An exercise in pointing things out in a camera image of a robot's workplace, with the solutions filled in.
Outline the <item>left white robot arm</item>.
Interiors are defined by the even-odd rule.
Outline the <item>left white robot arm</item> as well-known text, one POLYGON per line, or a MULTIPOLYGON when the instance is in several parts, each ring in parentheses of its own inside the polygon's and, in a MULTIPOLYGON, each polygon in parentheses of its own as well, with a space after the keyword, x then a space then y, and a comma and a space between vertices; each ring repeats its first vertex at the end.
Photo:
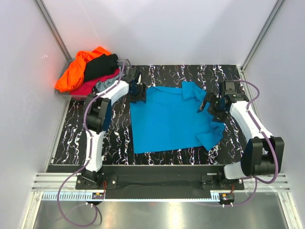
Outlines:
POLYGON ((125 95, 129 96, 132 103, 145 102, 146 88, 141 72, 136 70, 119 77, 104 91, 87 96, 83 115, 87 137, 86 158, 82 168, 78 169, 78 189, 106 187, 102 174, 102 147, 112 120, 112 106, 125 95))

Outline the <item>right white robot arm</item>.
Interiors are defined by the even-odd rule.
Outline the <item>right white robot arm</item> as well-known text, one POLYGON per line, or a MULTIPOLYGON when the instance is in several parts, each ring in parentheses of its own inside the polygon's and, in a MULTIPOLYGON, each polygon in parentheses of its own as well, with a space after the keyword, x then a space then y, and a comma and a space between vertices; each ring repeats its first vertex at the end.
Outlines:
POLYGON ((207 93, 198 109, 207 110, 213 120, 223 122, 231 115, 238 123, 247 140, 239 162, 220 167, 215 183, 221 189, 232 188, 245 179, 255 178, 264 184, 276 181, 284 153, 284 141, 267 131, 253 114, 251 100, 243 94, 217 97, 207 93))

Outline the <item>blue t shirt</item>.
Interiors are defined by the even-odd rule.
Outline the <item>blue t shirt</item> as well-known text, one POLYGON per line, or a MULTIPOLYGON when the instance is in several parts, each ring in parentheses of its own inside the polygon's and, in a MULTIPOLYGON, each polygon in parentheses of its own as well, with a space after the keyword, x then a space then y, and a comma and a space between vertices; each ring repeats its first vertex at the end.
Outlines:
POLYGON ((206 91, 194 82, 180 88, 156 86, 146 91, 146 102, 130 104, 134 153, 203 146, 211 150, 223 138, 224 123, 198 109, 206 91))

